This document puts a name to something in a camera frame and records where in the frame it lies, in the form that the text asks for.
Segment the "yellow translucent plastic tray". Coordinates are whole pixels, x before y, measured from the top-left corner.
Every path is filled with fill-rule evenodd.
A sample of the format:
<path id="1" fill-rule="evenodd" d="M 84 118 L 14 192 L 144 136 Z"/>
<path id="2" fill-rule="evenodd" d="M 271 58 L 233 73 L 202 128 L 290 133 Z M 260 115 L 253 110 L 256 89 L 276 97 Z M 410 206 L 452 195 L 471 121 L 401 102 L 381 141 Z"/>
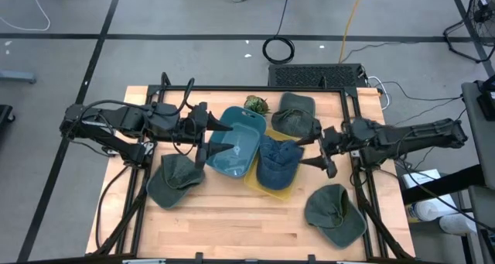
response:
<path id="1" fill-rule="evenodd" d="M 285 134 L 282 134 L 280 132 L 276 132 L 275 130 L 273 129 L 268 129 L 264 135 L 267 135 L 267 136 L 270 136 L 272 137 L 273 139 L 275 140 L 278 140 L 278 141 L 285 141 L 285 140 L 294 140 L 294 141 L 298 141 L 299 139 L 298 138 L 295 138 L 295 137 L 292 137 L 292 136 L 289 136 L 289 135 L 285 135 Z M 258 147 L 258 153 L 254 159 L 254 162 L 251 164 L 251 168 L 249 169 L 249 171 L 247 172 L 247 174 L 244 176 L 244 183 L 255 189 L 255 190 L 259 190 L 265 194 L 268 194 L 272 197 L 276 197 L 278 199 L 281 199 L 281 200 L 285 200 L 285 199 L 288 199 L 290 198 L 290 195 L 291 195 L 291 192 L 292 192 L 292 188 L 294 186 L 294 181 L 295 181 L 295 178 L 294 180 L 292 181 L 292 184 L 283 189 L 283 190 L 270 190 L 266 187 L 263 187 L 262 185 L 260 185 L 260 183 L 258 182 L 257 180 L 257 176 L 256 176 L 256 170 L 257 170 L 257 167 L 258 167 L 258 160 L 259 160 L 259 147 Z"/>

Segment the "dark green cap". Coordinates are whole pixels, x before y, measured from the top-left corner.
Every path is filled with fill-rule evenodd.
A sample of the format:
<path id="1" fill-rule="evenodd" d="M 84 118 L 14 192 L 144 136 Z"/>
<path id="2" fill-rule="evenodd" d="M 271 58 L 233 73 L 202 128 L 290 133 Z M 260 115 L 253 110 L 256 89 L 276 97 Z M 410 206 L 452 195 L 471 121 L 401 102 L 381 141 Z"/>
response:
<path id="1" fill-rule="evenodd" d="M 278 110 L 271 117 L 272 128 L 293 137 L 305 138 L 321 130 L 316 118 L 316 102 L 313 98 L 285 92 Z"/>
<path id="2" fill-rule="evenodd" d="M 164 155 L 154 175 L 148 180 L 146 190 L 158 206 L 170 209 L 193 187 L 200 185 L 204 178 L 204 170 L 196 168 L 189 157 Z"/>
<path id="3" fill-rule="evenodd" d="M 311 194 L 306 201 L 304 218 L 339 249 L 352 245 L 367 230 L 363 215 L 341 184 L 325 185 Z"/>

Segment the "black caster base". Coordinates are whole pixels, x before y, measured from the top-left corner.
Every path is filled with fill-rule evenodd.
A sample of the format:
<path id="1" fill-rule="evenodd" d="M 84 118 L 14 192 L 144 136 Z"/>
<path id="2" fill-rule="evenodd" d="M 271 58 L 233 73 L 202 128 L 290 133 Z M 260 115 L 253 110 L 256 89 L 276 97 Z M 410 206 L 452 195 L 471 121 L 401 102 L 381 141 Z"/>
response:
<path id="1" fill-rule="evenodd" d="M 15 121 L 11 105 L 0 105 L 0 126 L 12 123 Z"/>

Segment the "blue denim cap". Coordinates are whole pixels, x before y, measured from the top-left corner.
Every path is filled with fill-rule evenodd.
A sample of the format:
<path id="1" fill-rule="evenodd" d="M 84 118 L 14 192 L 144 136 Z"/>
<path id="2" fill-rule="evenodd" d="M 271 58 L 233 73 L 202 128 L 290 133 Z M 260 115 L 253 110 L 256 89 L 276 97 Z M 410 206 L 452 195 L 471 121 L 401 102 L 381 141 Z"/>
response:
<path id="1" fill-rule="evenodd" d="M 294 140 L 278 141 L 263 135 L 259 145 L 257 180 L 270 190 L 283 190 L 292 184 L 304 149 Z"/>

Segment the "teal plastic bin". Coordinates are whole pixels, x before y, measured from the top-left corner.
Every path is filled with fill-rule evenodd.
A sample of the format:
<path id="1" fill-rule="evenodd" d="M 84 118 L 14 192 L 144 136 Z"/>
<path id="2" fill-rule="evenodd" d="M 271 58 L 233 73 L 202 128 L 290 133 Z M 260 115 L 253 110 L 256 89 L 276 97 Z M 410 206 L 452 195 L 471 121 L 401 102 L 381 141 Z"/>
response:
<path id="1" fill-rule="evenodd" d="M 249 171 L 258 151 L 260 138 L 266 131 L 265 117 L 242 107 L 231 106 L 221 115 L 220 121 L 229 125 L 232 130 L 215 131 L 210 141 L 231 144 L 234 147 L 211 156 L 207 165 L 223 175 L 243 177 Z"/>

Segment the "small green succulent plant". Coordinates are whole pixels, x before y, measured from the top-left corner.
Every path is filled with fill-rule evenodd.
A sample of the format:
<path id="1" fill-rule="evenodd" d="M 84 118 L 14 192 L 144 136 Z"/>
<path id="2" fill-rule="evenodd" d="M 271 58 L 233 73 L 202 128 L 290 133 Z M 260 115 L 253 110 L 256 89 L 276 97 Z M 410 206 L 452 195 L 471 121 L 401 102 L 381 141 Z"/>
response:
<path id="1" fill-rule="evenodd" d="M 269 106 L 266 100 L 255 95 L 247 96 L 244 108 L 263 116 L 269 113 Z"/>

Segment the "white paper roll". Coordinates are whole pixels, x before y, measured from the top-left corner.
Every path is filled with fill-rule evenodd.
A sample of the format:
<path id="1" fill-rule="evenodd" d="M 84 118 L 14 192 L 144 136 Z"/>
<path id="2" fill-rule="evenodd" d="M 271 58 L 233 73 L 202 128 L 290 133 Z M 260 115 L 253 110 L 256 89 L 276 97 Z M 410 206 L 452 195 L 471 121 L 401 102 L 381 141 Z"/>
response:
<path id="1" fill-rule="evenodd" d="M 442 216 L 439 219 L 439 226 L 445 233 L 451 235 L 477 234 L 476 224 L 460 213 Z"/>
<path id="2" fill-rule="evenodd" d="M 455 214 L 456 210 L 436 199 L 432 199 L 405 205 L 405 213 L 409 223 L 420 223 Z"/>

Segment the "grey desk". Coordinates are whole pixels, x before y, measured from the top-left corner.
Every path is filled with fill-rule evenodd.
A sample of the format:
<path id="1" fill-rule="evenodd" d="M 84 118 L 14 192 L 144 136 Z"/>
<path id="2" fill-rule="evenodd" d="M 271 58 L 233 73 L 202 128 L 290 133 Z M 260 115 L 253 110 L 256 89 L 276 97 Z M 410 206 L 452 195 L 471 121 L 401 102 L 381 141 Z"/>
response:
<path id="1" fill-rule="evenodd" d="M 486 120 L 482 112 L 477 84 L 463 83 L 461 89 L 485 185 L 495 190 L 495 121 Z"/>

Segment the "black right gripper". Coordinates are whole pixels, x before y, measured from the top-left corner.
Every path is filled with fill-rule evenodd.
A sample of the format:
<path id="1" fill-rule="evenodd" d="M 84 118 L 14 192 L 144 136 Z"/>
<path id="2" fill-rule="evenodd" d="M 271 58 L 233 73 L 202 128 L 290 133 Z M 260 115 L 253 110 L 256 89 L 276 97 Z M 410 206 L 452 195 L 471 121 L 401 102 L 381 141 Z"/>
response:
<path id="1" fill-rule="evenodd" d="M 332 160 L 332 156 L 343 154 L 349 151 L 348 146 L 351 143 L 351 134 L 344 130 L 338 132 L 334 126 L 330 126 L 323 132 L 311 132 L 308 136 L 301 138 L 296 142 L 298 146 L 305 146 L 319 143 L 321 156 L 316 156 L 308 159 L 301 159 L 300 163 L 318 167 L 326 171 L 326 175 L 331 179 L 337 174 L 336 164 Z"/>

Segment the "grey metal table leg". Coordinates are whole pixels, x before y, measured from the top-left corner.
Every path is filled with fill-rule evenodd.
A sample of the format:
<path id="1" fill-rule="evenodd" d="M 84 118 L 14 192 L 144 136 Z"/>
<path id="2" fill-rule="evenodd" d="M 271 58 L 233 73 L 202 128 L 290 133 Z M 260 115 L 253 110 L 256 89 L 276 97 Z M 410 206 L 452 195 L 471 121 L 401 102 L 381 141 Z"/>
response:
<path id="1" fill-rule="evenodd" d="M 30 72 L 0 70 L 0 81 L 14 81 L 35 84 L 36 77 L 33 73 Z"/>

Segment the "black shelf bar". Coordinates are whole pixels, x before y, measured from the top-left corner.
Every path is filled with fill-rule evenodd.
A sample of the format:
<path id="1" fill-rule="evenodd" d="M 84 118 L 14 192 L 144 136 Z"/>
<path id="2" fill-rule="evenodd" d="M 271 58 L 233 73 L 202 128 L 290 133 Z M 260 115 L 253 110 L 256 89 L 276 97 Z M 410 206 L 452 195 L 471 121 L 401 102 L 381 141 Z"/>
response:
<path id="1" fill-rule="evenodd" d="M 471 186 L 485 186 L 481 165 L 475 165 L 436 180 L 417 185 L 401 192 L 404 205 L 465 190 Z"/>

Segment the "black floor fan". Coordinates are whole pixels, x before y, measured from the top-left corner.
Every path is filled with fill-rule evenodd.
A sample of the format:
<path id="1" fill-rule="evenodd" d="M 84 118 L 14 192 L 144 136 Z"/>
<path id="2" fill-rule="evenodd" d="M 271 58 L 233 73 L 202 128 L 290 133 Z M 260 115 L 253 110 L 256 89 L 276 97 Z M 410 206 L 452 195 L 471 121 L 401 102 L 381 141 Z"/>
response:
<path id="1" fill-rule="evenodd" d="M 461 16 L 460 21 L 448 26 L 442 33 L 449 51 L 475 63 L 487 62 L 495 54 L 495 0 L 469 0 Z M 450 34 L 461 27 L 466 27 L 474 43 L 491 48 L 484 59 L 462 53 L 453 46 Z"/>

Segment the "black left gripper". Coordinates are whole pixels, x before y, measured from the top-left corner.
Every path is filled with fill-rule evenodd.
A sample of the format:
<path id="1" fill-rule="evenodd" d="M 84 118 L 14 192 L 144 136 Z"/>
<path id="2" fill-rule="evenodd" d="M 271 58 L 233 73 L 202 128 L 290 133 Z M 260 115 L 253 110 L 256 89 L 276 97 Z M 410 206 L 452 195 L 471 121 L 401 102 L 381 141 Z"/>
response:
<path id="1" fill-rule="evenodd" d="M 192 107 L 186 118 L 179 121 L 179 142 L 191 144 L 196 147 L 195 167 L 204 168 L 207 157 L 210 158 L 218 153 L 233 149 L 234 145 L 229 143 L 205 142 L 205 131 L 232 131 L 233 128 L 224 124 L 207 111 L 207 103 L 200 102 Z"/>

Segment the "black aluminium table frame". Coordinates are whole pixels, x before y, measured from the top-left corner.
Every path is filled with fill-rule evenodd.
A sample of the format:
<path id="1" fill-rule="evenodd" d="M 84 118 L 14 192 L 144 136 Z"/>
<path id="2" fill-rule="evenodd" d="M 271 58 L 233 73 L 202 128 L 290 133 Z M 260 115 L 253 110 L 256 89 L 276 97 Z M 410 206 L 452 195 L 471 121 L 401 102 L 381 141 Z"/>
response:
<path id="1" fill-rule="evenodd" d="M 299 91 L 316 101 L 316 116 L 324 127 L 343 121 L 340 92 L 282 90 L 248 86 L 195 86 L 189 97 L 192 104 L 206 101 L 208 109 L 219 118 L 230 106 L 241 107 L 248 95 L 267 98 L 271 110 L 278 107 L 286 91 Z M 338 174 L 328 180 L 325 172 L 301 166 L 287 200 L 279 200 L 244 185 L 243 180 L 224 176 L 205 166 L 206 179 L 194 187 L 170 211 L 161 209 L 147 198 L 144 210 L 132 218 L 122 237 L 109 252 L 133 252 L 139 258 L 193 259 L 197 252 L 208 259 L 241 260 L 316 260 L 364 261 L 367 256 L 381 256 L 376 230 L 368 219 L 369 233 L 346 249 L 331 245 L 323 235 L 306 224 L 303 209 L 307 198 L 328 183 L 340 183 L 356 203 L 350 184 L 351 159 L 348 154 L 333 157 Z M 138 193 L 144 171 L 126 171 L 113 183 L 101 210 L 101 242 L 109 237 L 123 215 L 129 191 Z M 410 255 L 415 255 L 398 180 L 380 170 L 373 173 L 375 205 L 395 240 Z"/>

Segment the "white box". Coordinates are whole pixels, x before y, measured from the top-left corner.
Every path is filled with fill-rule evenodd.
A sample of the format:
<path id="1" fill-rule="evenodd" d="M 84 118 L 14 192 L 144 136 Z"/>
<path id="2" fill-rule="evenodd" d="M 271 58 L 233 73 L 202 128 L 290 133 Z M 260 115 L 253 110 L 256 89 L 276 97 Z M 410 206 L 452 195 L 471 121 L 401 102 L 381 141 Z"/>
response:
<path id="1" fill-rule="evenodd" d="M 401 176 L 402 183 L 406 189 L 417 186 L 418 184 L 428 183 L 440 179 L 442 176 L 437 169 L 424 170 L 419 172 L 409 172 Z"/>

